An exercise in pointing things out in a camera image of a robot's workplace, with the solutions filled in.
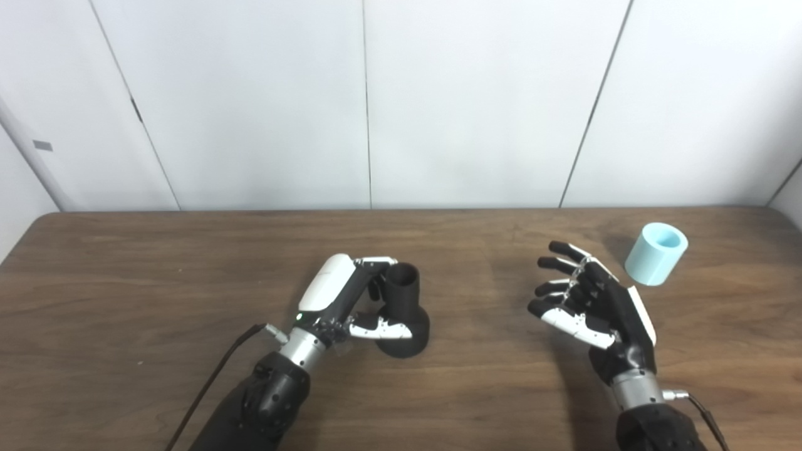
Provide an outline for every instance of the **black cup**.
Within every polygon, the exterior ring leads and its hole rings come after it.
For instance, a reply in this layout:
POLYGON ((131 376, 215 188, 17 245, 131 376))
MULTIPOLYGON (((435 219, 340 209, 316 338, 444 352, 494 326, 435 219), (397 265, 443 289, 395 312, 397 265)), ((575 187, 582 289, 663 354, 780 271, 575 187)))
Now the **black cup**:
POLYGON ((429 343, 429 315, 420 306, 418 268, 409 263, 390 266, 382 286, 384 307, 379 314, 391 323, 406 325, 410 339, 385 339, 376 342, 385 354, 398 359, 418 355, 429 343))

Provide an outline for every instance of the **silver wrist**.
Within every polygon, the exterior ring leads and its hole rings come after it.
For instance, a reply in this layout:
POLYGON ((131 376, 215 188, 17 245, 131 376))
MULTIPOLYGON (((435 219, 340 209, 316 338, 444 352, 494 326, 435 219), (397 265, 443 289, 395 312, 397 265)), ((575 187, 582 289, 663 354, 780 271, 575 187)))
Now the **silver wrist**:
POLYGON ((306 372, 312 371, 314 365, 326 352, 326 346, 320 343, 318 337, 299 328, 293 327, 290 340, 278 352, 306 372))
POLYGON ((613 389, 615 402, 622 411, 646 404, 666 402, 657 378, 648 370, 625 371, 613 378, 610 387, 613 389))

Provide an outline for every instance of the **robotic finger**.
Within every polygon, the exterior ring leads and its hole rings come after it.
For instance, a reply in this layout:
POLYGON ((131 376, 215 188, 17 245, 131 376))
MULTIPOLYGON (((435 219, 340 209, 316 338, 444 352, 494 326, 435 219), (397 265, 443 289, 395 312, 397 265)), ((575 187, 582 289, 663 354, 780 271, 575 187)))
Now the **robotic finger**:
POLYGON ((610 326, 595 316, 578 314, 563 304, 555 305, 546 299, 534 299, 527 308, 544 323, 591 346, 607 349, 615 343, 616 336, 610 326))
POLYGON ((567 242, 558 242, 558 241, 550 242, 549 250, 551 250, 555 254, 564 255, 570 258, 571 260, 574 260, 576 264, 582 264, 586 258, 590 257, 590 254, 588 254, 584 250, 579 249, 573 244, 569 244, 567 242))
POLYGON ((546 296, 551 293, 565 293, 567 292, 572 285, 577 283, 570 278, 559 278, 556 280, 549 280, 548 282, 540 285, 538 288, 535 288, 535 295, 546 296))
POLYGON ((583 266, 583 270, 587 274, 588 279, 602 290, 604 290, 604 287, 609 283, 620 283, 618 278, 596 258, 591 257, 583 266))
POLYGON ((546 270, 558 270, 571 277, 579 275, 582 269, 579 263, 569 262, 559 257, 540 257, 537 259, 537 265, 546 270))
POLYGON ((406 324, 390 321, 378 315, 358 313, 349 326, 350 335, 362 339, 411 339, 406 324))

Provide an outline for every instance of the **wall seam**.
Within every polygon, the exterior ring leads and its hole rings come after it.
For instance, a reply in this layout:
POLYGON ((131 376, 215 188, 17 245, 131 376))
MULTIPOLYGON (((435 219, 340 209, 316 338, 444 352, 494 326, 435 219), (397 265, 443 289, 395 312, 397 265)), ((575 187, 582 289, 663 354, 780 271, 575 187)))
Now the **wall seam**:
MULTIPOLYGON (((108 47, 109 53, 111 53, 111 59, 114 60, 114 65, 117 67, 117 72, 119 73, 119 77, 123 80, 123 85, 125 86, 125 91, 128 93, 128 97, 131 99, 132 104, 136 105, 136 101, 134 99, 134 95, 131 92, 131 87, 128 86, 128 80, 125 79, 125 75, 123 74, 123 68, 119 66, 119 61, 117 60, 117 55, 114 53, 114 49, 111 48, 111 41, 108 39, 108 35, 106 34, 106 29, 103 28, 103 23, 100 22, 100 16, 98 15, 98 11, 95 8, 95 3, 93 0, 87 0, 89 2, 89 7, 92 9, 92 13, 95 15, 95 21, 98 23, 100 27, 100 33, 103 34, 103 39, 106 41, 106 47, 108 47)), ((145 125, 145 122, 140 114, 141 111, 138 108, 135 108, 136 114, 138 116, 138 120, 140 124, 142 124, 142 129, 145 132, 145 136, 148 138, 148 143, 151 146, 151 150, 153 151, 153 156, 156 157, 156 163, 159 164, 159 168, 161 169, 161 173, 164 176, 164 181, 167 182, 167 187, 170 189, 170 193, 172 194, 172 199, 176 202, 176 206, 178 210, 183 210, 181 208, 181 203, 178 201, 178 196, 176 196, 176 190, 173 189, 172 183, 170 183, 170 177, 167 177, 167 171, 164 169, 164 164, 161 162, 161 158, 159 157, 159 153, 156 151, 156 146, 153 144, 153 139, 150 136, 150 132, 148 131, 148 126, 145 125)))
POLYGON ((602 96, 602 91, 604 90, 604 85, 607 81, 607 75, 610 73, 610 67, 613 65, 613 59, 615 59, 615 53, 618 50, 618 44, 621 42, 621 37, 624 34, 624 27, 626 26, 626 20, 630 16, 630 11, 632 10, 632 4, 634 0, 630 0, 630 3, 626 6, 626 11, 624 12, 624 19, 621 21, 621 27, 618 28, 618 35, 615 37, 615 43, 613 44, 613 50, 610 52, 610 58, 607 60, 607 67, 605 67, 604 75, 601 77, 601 83, 599 84, 599 89, 596 92, 596 99, 593 101, 593 106, 590 109, 590 114, 588 115, 588 122, 585 124, 585 131, 582 133, 582 139, 579 140, 579 147, 577 148, 577 154, 573 158, 573 164, 571 164, 571 171, 568 173, 568 180, 565 181, 565 187, 562 190, 562 196, 560 196, 560 204, 557 208, 562 208, 563 202, 565 202, 565 195, 568 194, 568 187, 571 185, 571 179, 573 178, 573 171, 577 168, 577 163, 579 162, 579 155, 582 152, 582 147, 585 145, 585 138, 588 136, 588 130, 590 129, 590 123, 593 122, 593 115, 596 113, 596 107, 599 103, 599 98, 602 96))
POLYGON ((800 158, 800 160, 796 162, 796 165, 794 166, 793 169, 791 169, 791 172, 788 174, 788 176, 785 177, 785 180, 783 180, 783 182, 780 183, 780 186, 777 188, 774 194, 772 194, 772 196, 769 197, 768 202, 766 202, 767 207, 770 206, 772 202, 777 198, 777 196, 780 195, 780 191, 782 191, 783 188, 785 188, 785 185, 787 185, 788 182, 791 181, 791 179, 794 177, 794 175, 796 175, 796 172, 799 171, 800 166, 802 166, 802 158, 800 158))
POLYGON ((362 0, 362 57, 365 67, 365 130, 367 132, 367 196, 373 209, 373 168, 371 166, 371 112, 367 94, 367 37, 365 32, 365 0, 362 0))

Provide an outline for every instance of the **black forearm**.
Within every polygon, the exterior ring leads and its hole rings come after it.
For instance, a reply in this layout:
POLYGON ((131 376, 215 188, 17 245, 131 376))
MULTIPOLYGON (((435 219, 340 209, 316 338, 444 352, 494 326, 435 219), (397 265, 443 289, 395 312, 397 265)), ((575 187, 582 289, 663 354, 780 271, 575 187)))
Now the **black forearm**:
POLYGON ((621 451, 707 451, 694 422, 662 403, 622 412, 615 436, 621 451))
POLYGON ((271 352, 220 402, 189 450, 276 449, 309 389, 306 371, 278 352, 271 352))

